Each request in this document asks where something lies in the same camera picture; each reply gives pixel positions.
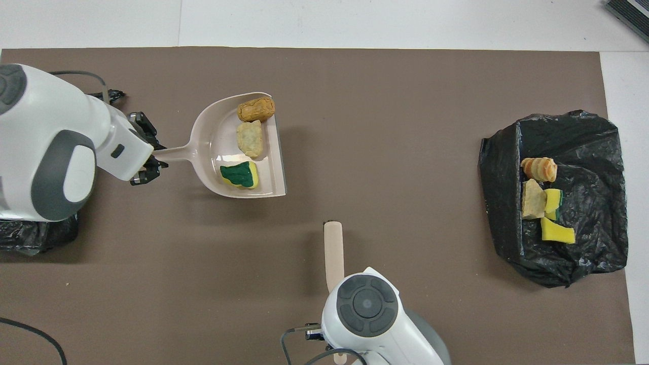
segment white floor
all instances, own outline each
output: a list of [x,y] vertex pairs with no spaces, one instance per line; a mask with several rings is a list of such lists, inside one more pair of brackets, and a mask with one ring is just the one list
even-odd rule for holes
[[602,0],[4,0],[0,49],[349,47],[602,52],[608,114],[626,166],[626,268],[635,355],[649,363],[649,44]]

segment brown table surface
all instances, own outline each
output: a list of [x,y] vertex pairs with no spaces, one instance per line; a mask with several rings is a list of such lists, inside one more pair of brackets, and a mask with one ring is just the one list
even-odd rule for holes
[[[372,266],[455,365],[633,362],[624,272],[546,289],[493,249],[480,139],[531,113],[606,116],[597,53],[339,49],[26,49],[3,63],[84,69],[129,97],[168,147],[230,95],[273,95],[288,195],[211,193],[188,162],[145,186],[103,171],[79,238],[0,255],[0,316],[52,335],[70,364],[285,364],[280,335],[320,320],[323,229],[345,270]],[[289,337],[294,363],[323,343]],[[56,364],[0,328],[0,363]]]

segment trash bag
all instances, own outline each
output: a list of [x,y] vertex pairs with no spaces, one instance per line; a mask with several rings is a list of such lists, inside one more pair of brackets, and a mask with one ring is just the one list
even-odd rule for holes
[[[575,230],[575,244],[542,241],[540,220],[521,219],[520,168],[526,157],[550,157],[563,190],[557,223]],[[624,165],[617,128],[575,110],[532,114],[482,140],[480,178],[496,253],[547,288],[568,287],[590,273],[610,273],[628,255]]]
[[0,250],[33,256],[74,241],[78,233],[79,213],[56,222],[0,220]]

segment dustpan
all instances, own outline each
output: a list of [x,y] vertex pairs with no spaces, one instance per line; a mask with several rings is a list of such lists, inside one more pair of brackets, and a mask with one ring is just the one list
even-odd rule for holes
[[[215,102],[196,118],[190,141],[186,145],[153,151],[153,155],[164,162],[191,162],[203,185],[219,195],[235,198],[286,195],[282,151],[275,116],[262,123],[262,155],[251,159],[237,146],[236,129],[242,123],[237,117],[238,105],[265,96],[270,97],[263,92],[251,92]],[[257,165],[259,185],[254,189],[238,188],[221,178],[221,166],[232,166],[245,161],[253,161]]]

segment dustpan handle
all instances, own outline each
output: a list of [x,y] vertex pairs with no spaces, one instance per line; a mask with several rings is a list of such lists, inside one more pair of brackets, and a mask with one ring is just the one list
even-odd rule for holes
[[184,145],[182,147],[165,148],[153,151],[153,156],[158,161],[173,162],[180,160],[191,160],[191,151]]

